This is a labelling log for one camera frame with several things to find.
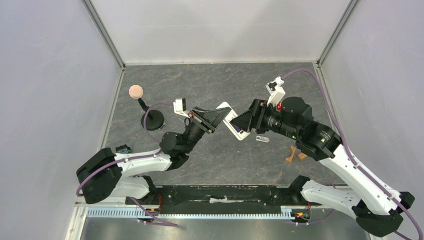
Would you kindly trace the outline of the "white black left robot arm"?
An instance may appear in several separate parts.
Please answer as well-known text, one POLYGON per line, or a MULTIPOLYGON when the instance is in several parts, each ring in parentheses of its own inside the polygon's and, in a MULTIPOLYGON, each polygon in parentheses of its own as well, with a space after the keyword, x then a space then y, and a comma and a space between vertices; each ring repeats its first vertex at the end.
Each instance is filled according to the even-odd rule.
POLYGON ((109 197, 128 197, 152 204, 156 187, 147 172, 166 172, 180 168, 204 134, 212 134, 232 111, 229 106, 206 110, 198 107, 188 111, 189 123, 183 133, 166 132, 157 150, 138 153, 114 153, 102 148, 77 171, 76 194, 87 204, 96 204, 109 197))

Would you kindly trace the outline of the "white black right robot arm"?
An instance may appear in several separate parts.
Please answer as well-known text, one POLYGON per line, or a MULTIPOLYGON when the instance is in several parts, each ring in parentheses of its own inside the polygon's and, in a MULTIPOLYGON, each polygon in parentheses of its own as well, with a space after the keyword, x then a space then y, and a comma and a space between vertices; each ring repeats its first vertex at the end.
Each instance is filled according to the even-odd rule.
POLYGON ((415 201, 410 192, 399 192, 371 173, 345 149, 332 128, 314 120, 312 107, 300 97, 286 98, 280 106, 255 99, 231 124, 244 132, 272 131, 295 140, 303 154, 330 169, 351 188, 350 192, 342 192, 300 175, 288 191, 295 204, 307 201, 325 205, 352 217, 363 230, 382 238, 398 232, 402 213, 415 201))

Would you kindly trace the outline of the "white remote battery cover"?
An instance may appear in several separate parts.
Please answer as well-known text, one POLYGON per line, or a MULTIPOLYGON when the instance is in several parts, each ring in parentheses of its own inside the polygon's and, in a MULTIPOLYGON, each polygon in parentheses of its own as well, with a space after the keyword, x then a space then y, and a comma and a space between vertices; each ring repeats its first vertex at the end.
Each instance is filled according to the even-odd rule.
POLYGON ((269 143, 270 142, 270 139, 268 137, 259 136, 259 135, 256 136, 255 140, 259 141, 259 142, 263 142, 263 143, 269 143))

